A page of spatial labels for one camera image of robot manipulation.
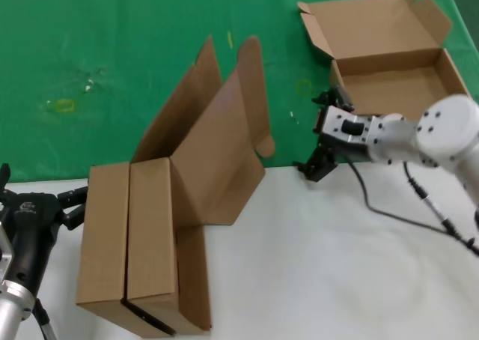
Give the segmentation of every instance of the stain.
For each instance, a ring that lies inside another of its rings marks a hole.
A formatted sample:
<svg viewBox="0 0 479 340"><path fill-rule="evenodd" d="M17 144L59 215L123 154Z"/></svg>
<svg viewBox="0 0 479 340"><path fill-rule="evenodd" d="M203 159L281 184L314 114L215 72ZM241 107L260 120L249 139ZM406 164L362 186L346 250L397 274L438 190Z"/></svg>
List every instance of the stain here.
<svg viewBox="0 0 479 340"><path fill-rule="evenodd" d="M233 43L233 35L231 34L230 31L226 32L226 36L228 37L228 44L230 45L230 48L233 49L234 43Z"/></svg>
<svg viewBox="0 0 479 340"><path fill-rule="evenodd" d="M313 83L310 79L298 79L296 80L296 93L300 97L313 97L315 91L313 89Z"/></svg>
<svg viewBox="0 0 479 340"><path fill-rule="evenodd" d="M75 111L75 100L73 99L59 99L53 104L55 112L57 113L69 113Z"/></svg>

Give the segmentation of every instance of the box lid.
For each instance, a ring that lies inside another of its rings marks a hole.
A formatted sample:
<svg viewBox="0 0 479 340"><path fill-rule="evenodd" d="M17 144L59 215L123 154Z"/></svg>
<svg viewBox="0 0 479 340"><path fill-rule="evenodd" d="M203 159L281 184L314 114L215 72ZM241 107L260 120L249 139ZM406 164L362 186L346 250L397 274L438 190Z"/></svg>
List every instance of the box lid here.
<svg viewBox="0 0 479 340"><path fill-rule="evenodd" d="M452 21L434 0L298 2L313 45L345 59L442 46Z"/></svg>

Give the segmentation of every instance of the closed cardboard box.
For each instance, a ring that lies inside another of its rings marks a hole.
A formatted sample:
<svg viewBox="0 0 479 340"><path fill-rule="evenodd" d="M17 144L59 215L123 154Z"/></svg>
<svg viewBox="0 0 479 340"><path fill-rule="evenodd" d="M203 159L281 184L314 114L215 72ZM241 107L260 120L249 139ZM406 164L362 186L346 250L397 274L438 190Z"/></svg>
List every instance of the closed cardboard box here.
<svg viewBox="0 0 479 340"><path fill-rule="evenodd" d="M211 327L202 225L231 225L274 153L261 49L222 83L209 39L131 163L91 169L77 303L143 338Z"/></svg>
<svg viewBox="0 0 479 340"><path fill-rule="evenodd" d="M331 84L361 115L419 119L450 94L469 95L446 49L452 22L434 0L298 3L313 47L332 58Z"/></svg>

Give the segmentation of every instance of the green mat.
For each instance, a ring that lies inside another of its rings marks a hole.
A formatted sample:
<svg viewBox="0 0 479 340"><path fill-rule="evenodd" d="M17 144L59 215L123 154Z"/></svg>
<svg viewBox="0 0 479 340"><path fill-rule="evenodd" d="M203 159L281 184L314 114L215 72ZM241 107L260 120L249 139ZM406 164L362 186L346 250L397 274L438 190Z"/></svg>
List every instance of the green mat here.
<svg viewBox="0 0 479 340"><path fill-rule="evenodd" d="M306 160L310 99L328 88L329 65L314 60L297 1L0 0L0 160L13 181L86 177L91 165L129 160L209 34L224 76L242 41L259 36L277 144L265 165ZM436 1L454 21L445 46L479 94L466 27L453 0Z"/></svg>

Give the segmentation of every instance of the black cable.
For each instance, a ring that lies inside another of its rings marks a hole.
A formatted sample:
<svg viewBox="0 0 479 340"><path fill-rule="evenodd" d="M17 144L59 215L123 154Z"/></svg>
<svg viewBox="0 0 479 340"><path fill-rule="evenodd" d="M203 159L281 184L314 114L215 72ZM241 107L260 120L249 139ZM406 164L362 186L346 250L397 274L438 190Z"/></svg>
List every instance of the black cable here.
<svg viewBox="0 0 479 340"><path fill-rule="evenodd" d="M379 214L379 215L383 215L383 216L387 216L387 217L392 218L392 219L396 219L400 222L404 222L404 223L409 224L409 225L414 225L414 226L417 226L419 228L431 230L431 231L434 231L436 233L440 233L440 234L449 236L449 234L446 231L444 231L440 228L437 228L435 226L424 224L422 222L416 222L415 220L407 219L407 218L404 218L402 216L398 216L398 215L395 215L395 214L392 214L392 213L388 213L386 211L383 211L383 210L380 210L380 209L377 209L377 208L373 207L369 202L369 195L367 193L366 183L364 182L364 179L361 176L361 174L359 174L359 170L356 168L356 166L353 164L353 162L351 161L351 159L348 156L346 156L344 154L341 154L341 155L344 157L347 164L354 171L355 176L358 178L358 182L359 182L359 185L361 186L362 193L363 193L363 196L364 196L364 202L366 204L366 207L370 211L372 211L373 213Z"/></svg>
<svg viewBox="0 0 479 340"><path fill-rule="evenodd" d="M424 202L427 203L428 207L434 212L436 217L441 221L441 225L445 228L446 234L450 237L454 238L455 240L459 241L463 244L467 249L474 253L474 255L479 256L479 248L474 245L475 239L472 237L469 240L466 240L456 229L456 226L452 223L452 221L444 216L437 206L432 203L429 198L429 193L423 188L417 181L411 176L409 173L409 168L406 162L403 163L404 173L406 174L407 180L411 187L414 189L417 196Z"/></svg>
<svg viewBox="0 0 479 340"><path fill-rule="evenodd" d="M31 311L33 316L35 317L35 320L38 323L38 326L40 327L40 331L42 332L43 335L43 340L48 340L45 333L43 332L43 326L49 324L50 318L48 314L46 313L46 310L42 306L42 303L40 299L35 300L35 305L33 307L33 310Z"/></svg>

